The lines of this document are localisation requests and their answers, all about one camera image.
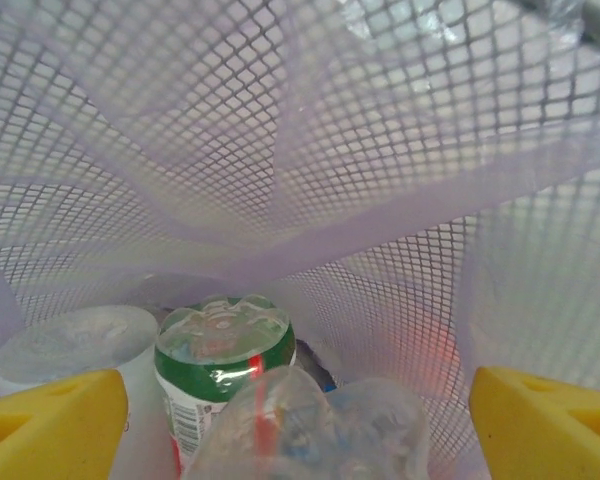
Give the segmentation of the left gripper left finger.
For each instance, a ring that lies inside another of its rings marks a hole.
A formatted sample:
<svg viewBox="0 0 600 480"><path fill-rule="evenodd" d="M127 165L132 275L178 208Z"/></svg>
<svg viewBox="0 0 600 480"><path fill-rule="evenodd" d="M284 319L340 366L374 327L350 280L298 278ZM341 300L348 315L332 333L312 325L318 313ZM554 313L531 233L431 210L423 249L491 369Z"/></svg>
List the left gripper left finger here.
<svg viewBox="0 0 600 480"><path fill-rule="evenodd" d="M0 480L108 480L127 415L114 369L0 397Z"/></svg>

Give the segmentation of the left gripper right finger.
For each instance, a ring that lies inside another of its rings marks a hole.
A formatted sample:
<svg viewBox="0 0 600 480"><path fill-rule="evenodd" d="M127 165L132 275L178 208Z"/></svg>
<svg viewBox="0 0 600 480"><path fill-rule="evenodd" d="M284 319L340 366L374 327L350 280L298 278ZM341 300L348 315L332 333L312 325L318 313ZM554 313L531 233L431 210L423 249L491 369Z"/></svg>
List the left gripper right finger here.
<svg viewBox="0 0 600 480"><path fill-rule="evenodd" d="M600 391L480 367L469 409L492 480L600 480Z"/></svg>

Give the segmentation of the green bottle yellow cap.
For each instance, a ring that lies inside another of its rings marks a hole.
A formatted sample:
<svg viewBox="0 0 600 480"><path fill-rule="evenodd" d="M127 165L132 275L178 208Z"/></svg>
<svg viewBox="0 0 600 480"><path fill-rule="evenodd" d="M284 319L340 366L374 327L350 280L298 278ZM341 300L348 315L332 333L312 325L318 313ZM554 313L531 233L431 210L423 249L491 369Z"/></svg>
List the green bottle yellow cap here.
<svg viewBox="0 0 600 480"><path fill-rule="evenodd" d="M170 312L155 342L154 371L177 470L245 384L295 358L289 315L264 296L208 297Z"/></svg>

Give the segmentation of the short clear bottle red label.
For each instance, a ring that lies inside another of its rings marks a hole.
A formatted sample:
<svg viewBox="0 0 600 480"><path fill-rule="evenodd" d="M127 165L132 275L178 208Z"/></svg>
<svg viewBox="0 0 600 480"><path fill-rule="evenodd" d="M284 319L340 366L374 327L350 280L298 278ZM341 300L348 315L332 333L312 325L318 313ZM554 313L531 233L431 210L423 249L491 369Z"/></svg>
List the short clear bottle red label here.
<svg viewBox="0 0 600 480"><path fill-rule="evenodd" d="M384 378L323 392L298 367L242 388L181 480L430 480L420 398Z"/></svg>

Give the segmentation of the frosted white bottle white cap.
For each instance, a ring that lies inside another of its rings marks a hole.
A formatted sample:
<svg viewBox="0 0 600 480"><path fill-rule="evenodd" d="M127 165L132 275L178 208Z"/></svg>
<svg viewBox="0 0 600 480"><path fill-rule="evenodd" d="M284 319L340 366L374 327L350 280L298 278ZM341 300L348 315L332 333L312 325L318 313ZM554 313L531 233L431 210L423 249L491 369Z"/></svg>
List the frosted white bottle white cap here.
<svg viewBox="0 0 600 480"><path fill-rule="evenodd" d="M110 480L177 480L162 390L154 373L155 316L110 305L69 312L31 326L0 348L0 395L65 377L117 369L129 401Z"/></svg>

